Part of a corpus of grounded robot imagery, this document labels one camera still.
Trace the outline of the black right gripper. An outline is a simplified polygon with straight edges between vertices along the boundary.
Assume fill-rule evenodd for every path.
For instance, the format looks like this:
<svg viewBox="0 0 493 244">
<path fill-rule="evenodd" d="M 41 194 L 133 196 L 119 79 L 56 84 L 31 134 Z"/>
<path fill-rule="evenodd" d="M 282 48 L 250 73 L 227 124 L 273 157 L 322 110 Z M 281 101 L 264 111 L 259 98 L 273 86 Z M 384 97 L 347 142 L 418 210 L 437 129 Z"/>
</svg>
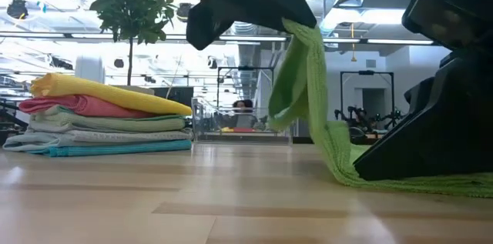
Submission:
<svg viewBox="0 0 493 244">
<path fill-rule="evenodd" d="M 492 55 L 492 0 L 411 0 L 401 22 L 452 51 Z"/>
</svg>

